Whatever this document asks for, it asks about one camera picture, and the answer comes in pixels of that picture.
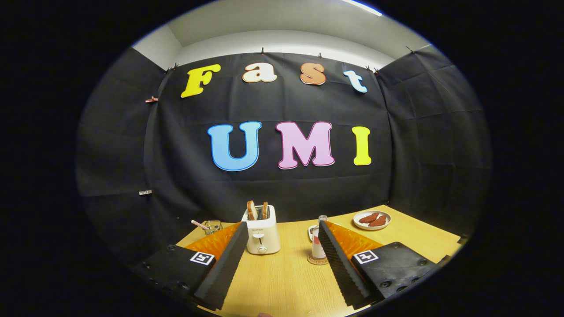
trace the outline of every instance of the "letter m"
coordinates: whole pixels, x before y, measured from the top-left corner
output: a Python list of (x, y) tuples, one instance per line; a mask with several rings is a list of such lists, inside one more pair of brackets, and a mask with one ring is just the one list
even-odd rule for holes
[(331, 127), (328, 122), (316, 122), (311, 128), (310, 136), (306, 139), (295, 122), (277, 124), (276, 129), (282, 135), (282, 160), (278, 163), (278, 167), (281, 169), (296, 168), (298, 161), (294, 160), (294, 151), (304, 166), (309, 164), (314, 150), (315, 157), (312, 163), (315, 166), (328, 166), (335, 163), (335, 159), (331, 156), (329, 139)]

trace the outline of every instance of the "pink striped straw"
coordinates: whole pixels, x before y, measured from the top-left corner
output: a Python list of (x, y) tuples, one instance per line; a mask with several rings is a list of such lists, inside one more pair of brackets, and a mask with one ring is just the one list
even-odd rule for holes
[(210, 228), (208, 228), (208, 227), (204, 226), (203, 224), (198, 223), (198, 222), (196, 222), (196, 221), (194, 221), (194, 220), (192, 220), (191, 222), (192, 222), (193, 224), (197, 225), (198, 227), (202, 228), (202, 229), (210, 230)]

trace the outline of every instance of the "black curtain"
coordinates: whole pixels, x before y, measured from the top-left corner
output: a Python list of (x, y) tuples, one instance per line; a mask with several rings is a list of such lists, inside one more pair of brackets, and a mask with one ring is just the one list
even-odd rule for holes
[(82, 112), (77, 135), (77, 184), (100, 237), (128, 265), (166, 241), (152, 212), (143, 149), (150, 105), (164, 70), (133, 48), (112, 65)]
[[(326, 83), (305, 85), (299, 78), (303, 63), (321, 63)], [(245, 66), (269, 63), (278, 76), (274, 82), (244, 82)], [(219, 64), (203, 93), (187, 98), (191, 69)], [(363, 76), (368, 88), (358, 93), (343, 71)], [(244, 133), (239, 125), (259, 121), (258, 161), (243, 171), (225, 171), (214, 165), (208, 128), (229, 124), (230, 152), (245, 155)], [(313, 124), (326, 121), (330, 131), (331, 166), (307, 166), (282, 170), (281, 134), (275, 129), (283, 121), (296, 122), (307, 137)], [(314, 56), (271, 53), (238, 54), (210, 58), (180, 67), (168, 78), (154, 108), (148, 131), (153, 198), (163, 213), (186, 218), (203, 213), (208, 219), (240, 221), (246, 202), (267, 201), (276, 208), (279, 222), (339, 215), (380, 205), (387, 201), (391, 177), (391, 136), (386, 108), (372, 72), (335, 60)], [(372, 163), (354, 165), (354, 126), (365, 126)]]
[[(274, 82), (246, 83), (245, 66), (274, 66)], [(305, 85), (303, 63), (324, 66), (326, 83)], [(181, 98), (191, 69), (220, 64), (204, 92)], [(362, 76), (357, 92), (343, 71)], [(155, 96), (157, 103), (145, 99)], [(207, 129), (230, 124), (230, 152), (245, 155), (239, 125), (259, 121), (259, 158), (243, 171), (214, 165)], [(332, 124), (331, 166), (281, 170), (275, 125), (294, 121), (307, 137)], [(370, 129), (372, 163), (356, 166), (351, 128)], [(268, 201), (279, 222), (385, 204), (444, 230), (471, 230), (483, 204), (490, 148), (481, 107), (468, 83), (432, 46), (382, 68), (283, 53), (220, 56), (166, 72), (127, 50), (93, 91), (78, 132), (77, 180), (102, 238), (132, 265), (194, 226), (237, 222), (248, 200)], [(152, 190), (139, 196), (139, 191)]]
[(432, 45), (388, 64), (377, 79), (393, 139), (390, 207), (470, 235), (491, 171), (487, 123), (473, 89)]

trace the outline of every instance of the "ceiling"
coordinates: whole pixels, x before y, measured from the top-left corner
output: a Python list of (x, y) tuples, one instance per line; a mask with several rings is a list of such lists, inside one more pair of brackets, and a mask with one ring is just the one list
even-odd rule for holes
[(341, 0), (219, 0), (168, 26), (182, 46), (255, 30), (297, 30), (334, 36), (394, 59), (429, 42), (404, 25)]

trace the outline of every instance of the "letter u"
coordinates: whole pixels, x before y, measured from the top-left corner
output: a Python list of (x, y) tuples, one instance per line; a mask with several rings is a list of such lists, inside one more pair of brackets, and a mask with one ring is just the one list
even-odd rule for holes
[(229, 153), (229, 133), (231, 125), (216, 125), (208, 129), (211, 136), (211, 156), (213, 162), (222, 170), (240, 171), (253, 166), (258, 160), (258, 129), (262, 124), (257, 121), (243, 122), (239, 129), (245, 132), (245, 156), (234, 158)]

